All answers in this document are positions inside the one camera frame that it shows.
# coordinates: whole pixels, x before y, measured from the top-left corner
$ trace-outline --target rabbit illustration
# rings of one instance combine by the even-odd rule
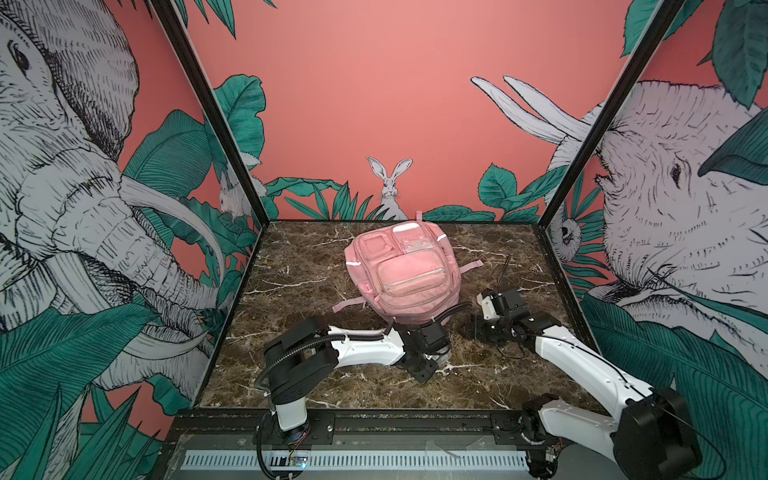
[[[384,210],[386,213],[384,213],[384,217],[382,219],[408,220],[408,216],[406,216],[402,210],[400,210],[400,207],[397,204],[396,198],[398,196],[398,191],[397,187],[395,186],[395,180],[397,180],[397,177],[404,174],[406,170],[411,167],[413,160],[406,158],[405,160],[400,161],[400,163],[397,164],[397,167],[395,167],[395,170],[392,172],[391,177],[387,177],[386,168],[384,168],[384,165],[382,165],[380,161],[373,157],[368,157],[368,163],[371,164],[371,170],[373,170],[373,174],[384,180],[384,188],[382,188],[382,210]]]

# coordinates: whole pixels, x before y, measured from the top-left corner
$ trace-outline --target pink wall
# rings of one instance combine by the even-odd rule
[[[206,23],[187,6],[214,87],[234,74],[263,81],[266,143],[253,175],[349,180],[366,197],[382,186],[366,156],[390,173],[412,158],[397,180],[411,217],[446,204],[488,210],[477,186],[491,163],[522,187],[554,152],[516,128],[471,77],[508,93],[503,75],[519,78],[580,118],[607,97],[626,59],[629,0],[275,3],[234,0],[237,39],[210,9]],[[303,217],[277,204],[281,218]]]

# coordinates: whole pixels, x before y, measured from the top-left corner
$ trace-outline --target rabbit ear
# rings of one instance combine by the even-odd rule
[[[413,160],[410,158],[406,158],[405,160],[401,160],[399,164],[397,164],[397,167],[395,167],[395,171],[392,172],[392,178],[397,178],[400,175],[404,174],[406,170],[408,170],[411,165],[413,164]]]
[[[382,180],[386,180],[386,168],[384,168],[384,165],[382,165],[382,163],[376,160],[374,157],[367,158],[368,163],[371,164],[371,170],[373,170],[373,174]]]

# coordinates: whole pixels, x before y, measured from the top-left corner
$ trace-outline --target pink backpack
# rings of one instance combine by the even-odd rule
[[[454,306],[461,274],[482,266],[476,260],[459,268],[445,233],[419,220],[362,233],[344,255],[362,296],[336,304],[333,312],[367,302],[384,319],[408,324],[428,322]]]

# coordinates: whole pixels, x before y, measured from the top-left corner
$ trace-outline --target black cable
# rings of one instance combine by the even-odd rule
[[[274,369],[276,366],[278,366],[280,363],[285,362],[290,357],[296,355],[299,352],[302,352],[303,350],[311,349],[316,346],[320,346],[324,343],[329,342],[339,342],[341,340],[354,340],[357,342],[378,342],[381,339],[384,339],[384,335],[379,333],[376,335],[346,335],[344,333],[334,333],[332,335],[323,335],[319,336],[317,338],[311,339],[309,342],[304,343],[299,346],[295,346],[292,349],[285,352],[280,358],[275,360],[274,362],[270,363],[269,365],[264,367],[264,370],[262,370],[258,377],[256,377],[256,381],[254,384],[257,388],[265,389],[266,391],[269,391],[269,389],[263,385],[261,382],[266,378],[267,373],[269,373],[272,369]]]
[[[616,366],[615,366],[613,363],[611,363],[611,362],[608,362],[608,361],[607,361],[607,360],[606,360],[604,357],[602,357],[602,356],[599,356],[597,353],[593,353],[593,352],[591,352],[590,350],[587,350],[587,349],[581,348],[579,345],[576,345],[576,344],[575,344],[575,343],[573,343],[573,342],[568,342],[567,340],[559,339],[559,338],[558,338],[558,337],[556,337],[556,336],[547,336],[547,335],[533,335],[533,334],[528,334],[528,335],[531,335],[531,336],[538,336],[538,337],[541,337],[542,339],[553,339],[553,340],[557,340],[557,341],[559,341],[559,342],[567,343],[568,345],[574,346],[574,347],[578,348],[579,350],[581,350],[582,352],[586,352],[586,353],[589,353],[589,354],[590,354],[590,355],[592,355],[594,358],[601,360],[603,363],[605,363],[606,365],[610,366],[612,369],[616,370],[616,373],[618,373],[618,374],[619,374],[619,376],[621,377],[621,379],[622,379],[622,380],[624,380],[624,383],[626,383],[627,385],[629,385],[629,387],[630,387],[631,389],[633,389],[633,390],[634,390],[634,391],[635,391],[635,392],[636,392],[636,393],[637,393],[639,396],[641,396],[641,397],[643,397],[643,398],[647,397],[646,395],[644,395],[643,393],[641,393],[641,392],[640,392],[640,390],[638,390],[638,389],[634,388],[634,385],[632,385],[631,383],[629,383],[629,381],[627,380],[627,377],[625,377],[625,376],[624,376],[624,374],[621,372],[621,370],[619,370],[619,368],[617,368],[617,367],[616,367]],[[662,411],[664,411],[664,412],[665,412],[665,413],[667,413],[668,415],[672,415],[672,416],[673,416],[675,419],[677,419],[679,422],[682,422],[682,423],[683,423],[685,426],[687,426],[689,429],[693,430],[693,431],[694,431],[694,433],[695,433],[696,435],[700,436],[700,437],[701,437],[701,438],[702,438],[702,439],[703,439],[703,440],[704,440],[706,443],[708,443],[708,444],[710,445],[710,447],[712,447],[712,449],[715,451],[715,453],[717,453],[717,456],[719,456],[719,457],[720,457],[720,461],[723,463],[723,471],[722,471],[722,472],[721,472],[719,475],[716,475],[716,476],[714,476],[714,477],[701,478],[701,477],[689,477],[689,476],[686,476],[686,475],[682,475],[682,476],[681,476],[681,478],[690,478],[691,480],[720,480],[720,478],[724,477],[724,476],[725,476],[725,474],[726,474],[726,472],[728,471],[728,464],[727,464],[727,462],[725,461],[725,456],[723,456],[723,453],[722,453],[722,452],[721,452],[721,451],[720,451],[720,450],[719,450],[719,449],[718,449],[718,448],[717,448],[717,447],[716,447],[716,446],[715,446],[715,445],[712,443],[712,441],[711,441],[711,440],[709,440],[707,437],[705,437],[705,436],[704,436],[704,435],[703,435],[701,432],[699,432],[698,430],[696,430],[696,429],[694,428],[694,426],[693,426],[693,425],[691,425],[690,423],[686,422],[685,420],[683,420],[683,419],[682,419],[682,418],[680,418],[679,416],[677,416],[677,415],[673,414],[672,412],[669,412],[669,411],[667,411],[667,410],[666,410],[664,407],[661,407],[661,406],[660,406],[660,408],[661,408],[661,410],[662,410]]]
[[[456,305],[454,305],[454,306],[452,306],[452,307],[450,307],[450,308],[448,308],[446,310],[443,310],[441,313],[438,313],[438,315],[435,317],[435,322],[436,323],[442,323],[444,318],[447,318],[447,317],[453,315],[454,313],[461,312],[462,310],[470,309],[470,308],[472,308],[472,305],[474,305],[474,303],[472,303],[472,302],[457,303]]]
[[[263,417],[261,417],[261,420],[259,421],[259,431],[256,432],[256,460],[259,462],[259,468],[261,469],[261,472],[269,478],[270,480],[280,480],[279,475],[275,475],[267,468],[266,463],[264,463],[264,456],[261,451],[261,437],[264,435],[264,427],[266,426],[266,419],[268,419],[271,415],[271,412],[267,412],[264,414]],[[304,471],[303,470],[296,470],[295,472],[287,472],[285,478],[296,478],[299,475],[301,475]]]

